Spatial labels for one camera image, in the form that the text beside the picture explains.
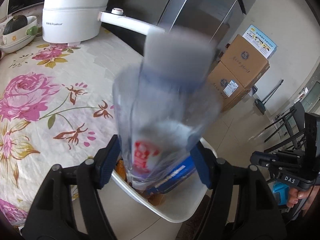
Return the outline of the person right hand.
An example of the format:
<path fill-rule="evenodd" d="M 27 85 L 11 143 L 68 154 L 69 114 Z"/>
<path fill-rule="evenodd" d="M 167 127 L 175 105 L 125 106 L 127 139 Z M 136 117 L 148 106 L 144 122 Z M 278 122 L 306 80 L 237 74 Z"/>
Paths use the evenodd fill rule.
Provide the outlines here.
<path fill-rule="evenodd" d="M 296 205 L 300 199 L 306 199 L 302 210 L 308 210 L 317 196 L 318 191 L 319 186 L 314 187 L 313 190 L 309 189 L 308 191 L 298 191 L 295 188 L 291 188 L 289 190 L 288 201 L 286 205 L 287 207 L 294 207 L 294 205 Z"/>

